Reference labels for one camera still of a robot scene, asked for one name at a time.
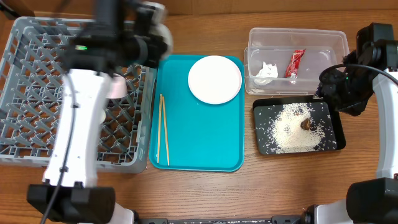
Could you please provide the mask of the pink shallow bowl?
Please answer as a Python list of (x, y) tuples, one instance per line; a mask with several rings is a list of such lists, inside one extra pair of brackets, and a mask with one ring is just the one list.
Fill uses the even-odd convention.
[(107, 99), (120, 99), (127, 95), (126, 79), (115, 73), (110, 84)]

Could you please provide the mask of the brown meat piece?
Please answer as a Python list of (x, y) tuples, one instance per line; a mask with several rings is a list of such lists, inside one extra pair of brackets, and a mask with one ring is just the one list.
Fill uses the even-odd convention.
[(300, 127), (301, 127), (303, 130), (306, 130), (306, 131), (310, 130), (310, 129), (311, 129), (311, 121), (310, 121), (310, 119), (309, 119), (309, 118), (306, 118), (305, 120), (303, 120), (303, 121), (301, 122), (301, 124), (300, 124)]

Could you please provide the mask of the red snack wrapper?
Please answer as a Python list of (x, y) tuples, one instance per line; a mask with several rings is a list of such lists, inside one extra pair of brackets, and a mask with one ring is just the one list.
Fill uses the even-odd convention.
[(292, 54), (292, 57), (290, 59), (290, 62), (287, 66), (287, 69), (286, 69), (285, 75), (284, 75), (285, 78), (290, 79), (291, 84), (296, 83), (295, 79), (297, 78), (299, 65), (300, 65), (302, 57), (305, 54), (305, 51), (306, 51), (305, 49), (294, 50), (294, 52)]

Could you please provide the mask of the white tissue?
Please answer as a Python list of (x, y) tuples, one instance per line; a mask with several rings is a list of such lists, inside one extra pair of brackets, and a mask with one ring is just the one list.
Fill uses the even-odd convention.
[(267, 85), (273, 78), (278, 77), (277, 65), (274, 63), (262, 63), (262, 68), (259, 73), (254, 77), (254, 83), (256, 85)]

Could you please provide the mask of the grey-green bowl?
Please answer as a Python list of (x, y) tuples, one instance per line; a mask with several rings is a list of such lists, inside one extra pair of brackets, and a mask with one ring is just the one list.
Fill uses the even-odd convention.
[(166, 7), (163, 4), (157, 2), (145, 1), (144, 4), (154, 10), (154, 15), (152, 17), (152, 27), (150, 28), (150, 32), (164, 38), (167, 49), (161, 55), (161, 59), (165, 60), (172, 53), (174, 48), (172, 34), (169, 28), (164, 25), (164, 21), (167, 15)]

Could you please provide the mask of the white small cup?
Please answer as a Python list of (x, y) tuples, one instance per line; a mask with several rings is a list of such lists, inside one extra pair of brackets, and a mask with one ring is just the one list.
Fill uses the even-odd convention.
[(105, 109), (102, 109), (100, 111), (100, 117), (99, 117), (100, 123), (104, 123), (105, 119), (106, 119), (106, 112), (105, 112)]

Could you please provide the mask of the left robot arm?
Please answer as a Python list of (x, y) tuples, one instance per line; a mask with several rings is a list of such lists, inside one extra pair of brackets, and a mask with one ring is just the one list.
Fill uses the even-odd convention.
[(62, 223), (134, 223), (134, 212), (97, 184), (101, 117), (119, 68), (157, 68), (173, 40), (157, 2), (95, 3), (95, 19), (69, 41), (62, 55), (62, 107), (55, 145), (41, 184), (27, 201), (44, 220)]

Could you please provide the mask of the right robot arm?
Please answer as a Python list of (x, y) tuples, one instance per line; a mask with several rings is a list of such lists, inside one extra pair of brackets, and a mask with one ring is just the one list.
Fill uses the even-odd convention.
[(301, 223), (397, 223), (397, 40), (390, 24), (371, 23), (356, 34), (356, 50), (320, 73), (316, 96), (330, 108), (360, 115), (377, 99), (379, 162), (376, 177), (351, 184), (346, 198), (312, 205)]

